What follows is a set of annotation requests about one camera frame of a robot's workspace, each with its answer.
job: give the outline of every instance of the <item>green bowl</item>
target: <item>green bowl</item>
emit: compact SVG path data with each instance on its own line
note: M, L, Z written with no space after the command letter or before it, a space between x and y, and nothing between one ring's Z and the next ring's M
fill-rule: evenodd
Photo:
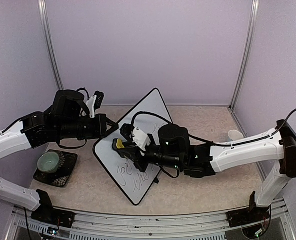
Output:
M45 174L53 174L59 167L59 155L55 152L46 152L37 162L37 168Z

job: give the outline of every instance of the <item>table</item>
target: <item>table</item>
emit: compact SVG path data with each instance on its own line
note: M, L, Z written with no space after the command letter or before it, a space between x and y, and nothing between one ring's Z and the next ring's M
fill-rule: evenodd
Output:
M131 107L106 106L96 113L105 113L117 121ZM229 130L237 129L226 107L169 106L175 124L189 133L215 142L228 140ZM133 206L104 171L92 154L95 140L81 149L66 150L76 153L78 160L64 188L32 181L31 189L41 189L50 196L56 207L93 213L120 215L181 215L227 210L247 206L250 194L261 185L255 164L238 166L202 179L181 174L176 179L161 173L159 184L153 184L142 202ZM65 139L64 146L78 146L75 139ZM191 144L200 144L191 140ZM48 149L59 150L51 143Z

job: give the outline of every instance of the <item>white wall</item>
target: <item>white wall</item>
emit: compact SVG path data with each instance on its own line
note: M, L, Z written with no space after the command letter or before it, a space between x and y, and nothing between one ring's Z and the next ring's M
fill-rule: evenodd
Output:
M36 0L0 0L0 130L19 117L44 111L56 87ZM44 148L0 160L0 177L28 187ZM0 200L0 240L13 206Z
M167 104L229 105L250 0L47 1L63 85L134 104L152 88Z
M296 1L261 0L236 114L249 135L275 127L296 108ZM296 131L296 113L289 123ZM271 163L264 164L267 172ZM284 191L296 226L296 179Z

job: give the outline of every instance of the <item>black whiteboard border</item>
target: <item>black whiteboard border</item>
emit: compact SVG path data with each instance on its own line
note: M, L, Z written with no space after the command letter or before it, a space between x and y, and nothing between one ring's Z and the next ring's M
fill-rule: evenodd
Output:
M167 113L168 113L168 115L169 115L169 118L170 118L170 121L173 123L173 121L172 121L172 118L171 118L171 116L170 116L170 113L169 113L169 110L168 110L168 108L167 108L167 106L166 106L166 103L164 102L164 100L163 100L163 97L162 97L162 95L161 95L161 93L160 93L160 91L159 91L159 89L158 88L154 88L153 90L151 90L147 95L145 95L139 102L137 102L126 114L124 114L123 115L123 117L122 118L120 118L118 121L117 121L117 123L119 123L120 121L122 121L137 105L139 105L147 96L149 96L153 91L155 91L155 90L157 90L158 91L158 93L159 93L159 95L160 95L160 97L161 97L161 99L162 99L162 102L163 102L163 104L164 104L164 106L165 106L165 108L166 108L166 110L167 110ZM123 194L127 197L127 199L130 201L130 203L132 203L132 205L134 205L134 206L137 206L137 205L139 205L140 204L140 202L142 201L142 199L145 197L145 195L147 194L147 192L149 191L149 189L151 188L151 186L153 185L153 183L154 182L152 182L151 183L151 185L150 185L150 187L146 190L146 192L145 192L145 194L142 196L142 198L140 199L140 201L137 203L137 204L135 204L134 202L132 202L132 200L129 198L129 196L122 190L122 188L119 186L119 184L118 184L118 182L113 178L113 176L110 174L110 172L106 169L106 167L104 166L104 164L100 161L100 158L98 157L98 155L96 154L96 152L95 152L95 147L96 147L96 145L101 141L102 139L100 139L100 140L98 140L98 141L96 141L94 144L93 144L93 146L92 146L92 153L93 153L93 155L96 157L96 159L99 161L99 163L101 164L101 166L104 168L104 170L107 172L107 174L110 176L110 178L114 181L114 183L118 186L118 188L121 190L121 192L123 192Z

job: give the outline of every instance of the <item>yellow object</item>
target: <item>yellow object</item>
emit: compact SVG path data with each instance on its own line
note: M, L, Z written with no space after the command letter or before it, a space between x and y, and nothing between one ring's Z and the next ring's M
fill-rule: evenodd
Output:
M116 147L117 149L124 149L124 146L122 145L122 141L119 138L117 139Z

